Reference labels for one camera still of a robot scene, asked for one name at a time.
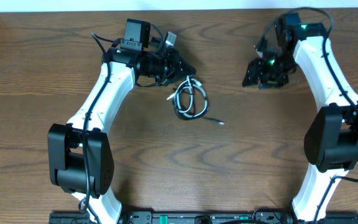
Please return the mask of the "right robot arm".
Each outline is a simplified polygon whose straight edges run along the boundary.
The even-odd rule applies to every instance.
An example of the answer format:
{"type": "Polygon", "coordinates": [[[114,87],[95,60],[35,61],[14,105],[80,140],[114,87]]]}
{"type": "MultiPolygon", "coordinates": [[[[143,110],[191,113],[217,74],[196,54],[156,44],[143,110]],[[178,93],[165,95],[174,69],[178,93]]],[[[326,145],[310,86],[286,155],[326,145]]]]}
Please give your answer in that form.
{"type": "Polygon", "coordinates": [[[305,23],[299,9],[278,16],[277,47],[262,36],[255,46],[257,58],[247,67],[242,86],[280,88],[300,69],[316,103],[317,114],[305,134],[303,148],[308,169],[290,209],[280,223],[354,223],[357,214],[329,215],[328,203],[342,180],[358,163],[358,94],[346,80],[331,48],[331,26],[305,23]]]}

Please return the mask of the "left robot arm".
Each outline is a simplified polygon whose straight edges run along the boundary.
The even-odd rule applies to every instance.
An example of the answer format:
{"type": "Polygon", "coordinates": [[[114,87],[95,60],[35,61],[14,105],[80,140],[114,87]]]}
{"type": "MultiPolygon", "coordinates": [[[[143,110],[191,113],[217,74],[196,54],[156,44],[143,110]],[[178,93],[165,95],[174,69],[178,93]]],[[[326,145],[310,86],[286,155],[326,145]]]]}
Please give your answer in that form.
{"type": "Polygon", "coordinates": [[[99,78],[81,108],[47,134],[50,181],[78,199],[78,213],[51,213],[50,223],[119,223],[122,204],[111,188],[114,161],[108,141],[112,122],[141,75],[167,86],[194,67],[174,48],[176,35],[151,39],[153,25],[128,19],[124,37],[103,49],[99,78]]]}

